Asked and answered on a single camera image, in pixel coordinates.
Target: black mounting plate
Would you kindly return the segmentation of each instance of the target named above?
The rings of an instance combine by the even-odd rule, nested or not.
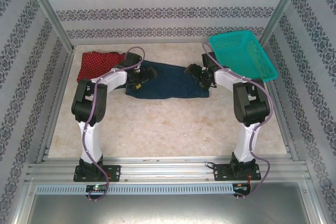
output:
[[[213,166],[215,181],[237,181],[248,180],[247,176],[237,177],[234,176],[230,164],[215,164]],[[250,173],[251,180],[261,180],[259,165],[255,164],[254,172]]]
[[[86,178],[78,176],[80,166],[77,165],[74,174],[74,182],[106,182],[105,176],[101,176],[100,178]],[[120,165],[103,165],[103,170],[109,176],[109,182],[119,182],[120,179]]]

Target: beige floor surface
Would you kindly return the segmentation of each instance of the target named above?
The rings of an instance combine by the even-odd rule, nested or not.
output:
[[[83,52],[125,52],[135,45],[77,46],[62,101],[49,157],[80,157],[81,137],[71,104]],[[146,59],[178,66],[202,64],[200,43],[140,44]],[[233,113],[233,96],[223,87],[209,98],[142,100],[113,90],[101,122],[101,148],[108,157],[230,155],[237,142],[239,123]],[[258,154],[284,154],[276,117],[260,129]]]

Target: metal sheet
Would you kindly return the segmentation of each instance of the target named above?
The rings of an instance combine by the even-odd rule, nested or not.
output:
[[[229,195],[36,195],[28,223],[309,223],[296,183],[265,184],[251,198]]]

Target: patterned wallpaper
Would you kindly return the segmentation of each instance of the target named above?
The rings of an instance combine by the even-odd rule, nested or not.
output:
[[[335,0],[291,0],[266,52],[287,126],[328,223],[336,223]]]
[[[279,0],[50,0],[74,45],[260,36]]]
[[[37,0],[0,0],[0,223],[36,160],[67,52]]]

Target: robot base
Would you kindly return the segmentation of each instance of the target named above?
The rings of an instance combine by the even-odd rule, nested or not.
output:
[[[234,153],[230,164],[214,164],[215,181],[235,181],[235,180],[261,180],[259,165],[253,159],[248,162],[239,162]]]
[[[102,156],[97,164],[107,173],[109,182],[119,182],[120,165],[103,165]],[[79,165],[75,169],[74,182],[106,182],[106,179],[104,174],[94,164],[80,159]]]

